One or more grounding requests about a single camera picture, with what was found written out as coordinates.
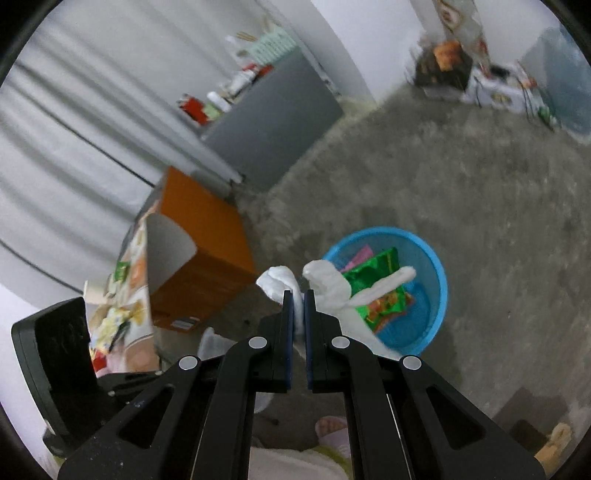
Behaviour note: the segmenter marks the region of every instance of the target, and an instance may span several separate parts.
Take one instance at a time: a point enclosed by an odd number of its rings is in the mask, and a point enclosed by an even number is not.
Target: white bottle
[[[232,110],[232,105],[224,100],[217,92],[209,92],[207,94],[207,100],[213,103],[224,113],[228,113],[230,110]]]

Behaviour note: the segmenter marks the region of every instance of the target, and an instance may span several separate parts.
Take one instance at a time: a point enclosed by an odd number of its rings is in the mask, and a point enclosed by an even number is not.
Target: blue plastic container
[[[405,285],[415,298],[408,313],[390,322],[378,338],[401,355],[420,355],[439,331],[447,309],[445,270],[433,249],[416,235],[393,227],[374,227],[349,235],[324,256],[339,270],[365,245],[377,255],[398,249],[401,267],[414,267],[417,277]]]

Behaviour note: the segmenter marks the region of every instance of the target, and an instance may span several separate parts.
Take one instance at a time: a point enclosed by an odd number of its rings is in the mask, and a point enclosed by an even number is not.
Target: concrete floor
[[[333,128],[270,192],[241,187],[236,202],[261,271],[299,274],[370,226],[421,236],[450,287],[423,358],[504,429],[566,421],[579,440],[591,423],[590,162],[590,148],[525,117],[404,90]],[[277,310],[253,286],[208,325],[240,339]],[[166,337],[182,355],[199,333]],[[265,446],[311,447],[314,421],[343,411],[338,395],[306,393],[302,362],[295,370],[294,391],[255,422]]]

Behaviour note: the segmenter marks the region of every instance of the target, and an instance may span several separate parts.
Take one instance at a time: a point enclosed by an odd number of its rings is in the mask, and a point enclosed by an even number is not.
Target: white curtain
[[[64,0],[50,14],[0,88],[1,284],[43,307],[106,276],[169,165],[222,197],[240,182],[176,106],[237,69],[223,40],[237,31],[261,33],[239,0]]]

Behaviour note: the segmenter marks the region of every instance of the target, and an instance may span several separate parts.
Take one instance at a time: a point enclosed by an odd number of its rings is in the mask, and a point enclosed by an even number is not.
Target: blue plastic basket
[[[401,355],[420,355],[439,331],[447,309],[445,270],[433,249],[416,235],[393,227],[374,227],[349,235],[324,256],[339,270],[365,245],[377,255],[398,249],[401,267],[414,267],[415,280],[406,284],[415,303],[408,313],[386,325],[378,338]]]

